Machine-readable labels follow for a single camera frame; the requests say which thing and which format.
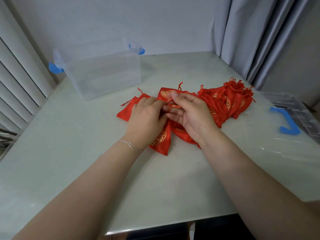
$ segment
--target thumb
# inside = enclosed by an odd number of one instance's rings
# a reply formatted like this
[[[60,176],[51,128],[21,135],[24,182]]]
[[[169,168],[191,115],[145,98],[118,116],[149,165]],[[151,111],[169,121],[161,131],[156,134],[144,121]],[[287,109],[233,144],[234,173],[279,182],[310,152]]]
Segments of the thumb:
[[[159,119],[159,125],[163,128],[168,120],[167,114],[165,113],[164,115],[161,116]]]
[[[185,111],[189,111],[193,104],[192,102],[188,101],[187,99],[185,99],[183,96],[181,96],[180,94],[178,94],[177,92],[173,91],[172,93],[170,93],[172,99],[174,100],[174,102],[181,106]]]

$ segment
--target person's right hand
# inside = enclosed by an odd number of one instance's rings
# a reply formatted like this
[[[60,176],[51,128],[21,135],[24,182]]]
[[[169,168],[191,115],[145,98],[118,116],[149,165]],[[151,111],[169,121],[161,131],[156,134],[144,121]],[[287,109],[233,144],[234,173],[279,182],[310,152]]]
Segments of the person's right hand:
[[[168,112],[167,117],[181,124],[200,146],[204,143],[203,137],[207,133],[218,130],[205,101],[191,94],[178,94],[175,91],[168,94],[168,97],[172,98],[181,108],[170,109],[170,106],[164,105],[163,110]]]

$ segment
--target wall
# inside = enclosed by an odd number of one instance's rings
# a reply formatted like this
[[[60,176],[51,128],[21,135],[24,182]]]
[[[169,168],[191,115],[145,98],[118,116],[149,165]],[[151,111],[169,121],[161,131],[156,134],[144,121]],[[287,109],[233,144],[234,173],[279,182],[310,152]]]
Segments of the wall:
[[[58,44],[115,36],[146,54],[212,50],[216,0],[6,0],[47,61]]]
[[[309,106],[320,100],[320,0],[305,20],[268,76],[263,91],[289,92]]]

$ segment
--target blue handle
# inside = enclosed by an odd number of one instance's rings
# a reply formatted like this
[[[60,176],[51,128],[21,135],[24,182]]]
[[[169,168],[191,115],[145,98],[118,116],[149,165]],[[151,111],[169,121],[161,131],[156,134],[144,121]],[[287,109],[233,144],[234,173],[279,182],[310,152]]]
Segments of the blue handle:
[[[288,129],[284,126],[280,126],[281,133],[289,134],[289,135],[298,135],[301,133],[298,126],[296,125],[294,120],[291,118],[290,114],[285,109],[270,107],[270,111],[282,113],[286,121],[290,125],[291,129]]]

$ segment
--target white string bracelet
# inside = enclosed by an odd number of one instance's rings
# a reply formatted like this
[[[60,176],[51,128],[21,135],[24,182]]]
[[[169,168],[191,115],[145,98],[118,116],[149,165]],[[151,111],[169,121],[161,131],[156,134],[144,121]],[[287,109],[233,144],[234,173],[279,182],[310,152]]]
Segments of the white string bracelet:
[[[121,142],[124,142],[124,143],[128,144],[128,146],[130,146],[130,148],[131,148],[133,151],[136,152],[136,150],[134,149],[135,146],[134,146],[131,142],[126,142],[126,141],[123,141],[123,140],[118,140],[118,141],[121,141]]]

